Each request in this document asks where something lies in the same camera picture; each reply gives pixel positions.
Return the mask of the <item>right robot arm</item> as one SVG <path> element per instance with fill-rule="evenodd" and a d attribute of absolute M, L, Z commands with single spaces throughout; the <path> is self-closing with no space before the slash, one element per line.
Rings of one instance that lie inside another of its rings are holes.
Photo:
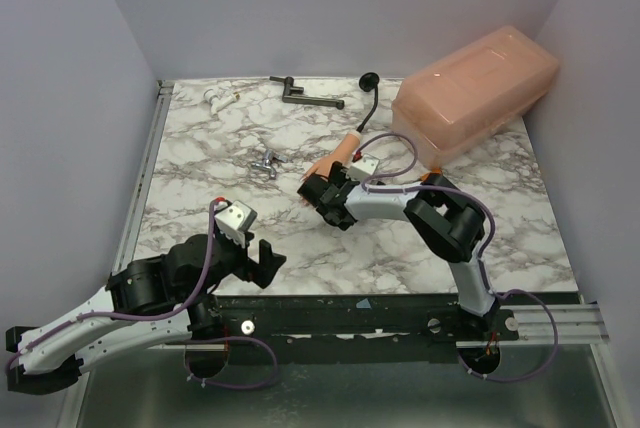
<path fill-rule="evenodd" d="M 445 261 L 458 293 L 460 327 L 480 340 L 496 328 L 498 296 L 482 256 L 495 235 L 488 208 L 444 175 L 403 185 L 351 179 L 339 162 L 328 175 L 309 175 L 297 193 L 323 220 L 343 231 L 371 219 L 408 222 L 427 248 Z"/>

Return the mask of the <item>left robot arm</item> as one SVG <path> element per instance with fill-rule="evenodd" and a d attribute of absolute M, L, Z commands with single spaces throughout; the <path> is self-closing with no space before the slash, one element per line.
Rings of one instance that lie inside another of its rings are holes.
<path fill-rule="evenodd" d="M 213 294 L 229 275 L 268 287 L 286 258 L 259 243 L 259 256 L 226 237 L 188 238 L 167 253 L 132 261 L 85 303 L 42 327 L 6 332 L 7 388 L 47 395 L 75 384 L 97 364 L 162 343 L 209 343 L 228 336 Z"/>

